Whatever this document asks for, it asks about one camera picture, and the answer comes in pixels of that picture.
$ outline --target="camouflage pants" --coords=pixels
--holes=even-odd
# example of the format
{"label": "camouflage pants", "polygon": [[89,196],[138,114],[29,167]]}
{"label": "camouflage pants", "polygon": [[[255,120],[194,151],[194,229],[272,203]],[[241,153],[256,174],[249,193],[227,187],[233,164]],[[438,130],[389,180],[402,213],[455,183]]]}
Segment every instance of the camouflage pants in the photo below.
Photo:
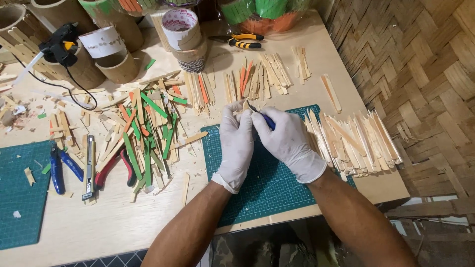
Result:
{"label": "camouflage pants", "polygon": [[214,237],[211,267],[315,267],[317,260],[287,224]]}

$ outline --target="hand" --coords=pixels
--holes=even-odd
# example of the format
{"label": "hand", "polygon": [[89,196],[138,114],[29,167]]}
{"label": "hand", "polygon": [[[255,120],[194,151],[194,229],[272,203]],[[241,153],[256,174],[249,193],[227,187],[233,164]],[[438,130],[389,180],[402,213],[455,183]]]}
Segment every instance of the hand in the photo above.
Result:
{"label": "hand", "polygon": [[252,114],[252,122],[265,148],[285,163],[297,176],[297,182],[310,183],[318,179],[327,164],[307,143],[300,117],[273,107],[266,107],[261,112],[269,116],[276,126],[272,131],[261,114]]}
{"label": "hand", "polygon": [[240,118],[233,115],[234,111],[242,110],[242,101],[224,106],[219,139],[223,161],[211,180],[224,186],[226,190],[237,194],[247,175],[254,152],[252,138],[251,110],[245,110]]}

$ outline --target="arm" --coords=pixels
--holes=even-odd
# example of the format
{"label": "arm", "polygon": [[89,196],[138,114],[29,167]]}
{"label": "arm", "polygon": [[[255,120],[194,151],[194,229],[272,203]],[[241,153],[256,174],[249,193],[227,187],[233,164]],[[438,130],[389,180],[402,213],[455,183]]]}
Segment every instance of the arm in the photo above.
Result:
{"label": "arm", "polygon": [[330,169],[307,185],[328,225],[366,266],[418,266],[389,220]]}
{"label": "arm", "polygon": [[211,181],[163,228],[142,266],[196,266],[231,193]]}
{"label": "arm", "polygon": [[158,234],[142,266],[194,267],[213,238],[221,213],[232,194],[237,194],[246,178],[254,151],[251,111],[240,120],[234,102],[222,110],[219,137],[223,160],[211,182],[194,197]]}
{"label": "arm", "polygon": [[332,230],[366,266],[418,266],[388,219],[312,151],[299,116],[271,107],[261,112],[276,126],[271,131],[259,113],[252,114],[262,144],[289,167],[297,182],[307,184]]}

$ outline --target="blue handle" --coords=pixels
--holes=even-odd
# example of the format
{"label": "blue handle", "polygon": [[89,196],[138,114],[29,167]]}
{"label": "blue handle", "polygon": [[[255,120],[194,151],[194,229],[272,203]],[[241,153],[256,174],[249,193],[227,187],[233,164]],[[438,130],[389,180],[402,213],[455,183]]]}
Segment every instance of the blue handle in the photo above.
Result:
{"label": "blue handle", "polygon": [[61,159],[74,172],[77,178],[80,181],[83,181],[84,171],[79,167],[79,165],[75,161],[73,161],[73,159],[71,159],[71,157],[68,154],[66,154],[66,152],[61,151]]}
{"label": "blue handle", "polygon": [[53,181],[56,193],[62,195],[66,190],[64,187],[63,168],[58,161],[58,158],[51,157],[51,180]]}
{"label": "blue handle", "polygon": [[276,123],[271,119],[269,118],[269,116],[267,116],[266,114],[262,114],[262,116],[264,117],[264,119],[266,120],[267,122],[267,125],[269,126],[269,128],[273,131],[276,129]]}

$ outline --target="yellow black pliers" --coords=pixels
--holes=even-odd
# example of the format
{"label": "yellow black pliers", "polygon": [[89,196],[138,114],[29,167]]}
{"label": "yellow black pliers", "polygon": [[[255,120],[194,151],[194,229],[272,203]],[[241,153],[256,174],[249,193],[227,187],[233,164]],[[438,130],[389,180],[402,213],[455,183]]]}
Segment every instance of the yellow black pliers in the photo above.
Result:
{"label": "yellow black pliers", "polygon": [[238,48],[261,48],[260,43],[245,43],[239,40],[242,39],[253,39],[262,41],[264,40],[264,36],[254,33],[241,33],[241,34],[232,34],[231,35],[217,35],[217,36],[210,36],[208,37],[211,40],[228,43],[232,47]]}

